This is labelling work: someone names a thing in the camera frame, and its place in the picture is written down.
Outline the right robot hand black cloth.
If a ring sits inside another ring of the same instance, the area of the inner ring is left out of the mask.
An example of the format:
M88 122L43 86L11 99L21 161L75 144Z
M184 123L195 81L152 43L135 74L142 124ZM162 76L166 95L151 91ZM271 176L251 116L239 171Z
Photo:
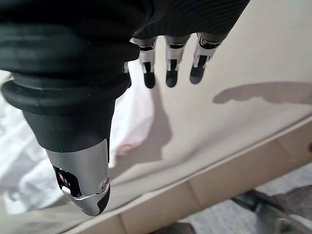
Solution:
M248 5L246 0L3 0L1 87L22 110L53 165L60 189L89 216L110 197L109 143L115 101L138 59L146 87L155 84L155 44L166 38L166 83L174 87L183 50L198 36L190 81Z

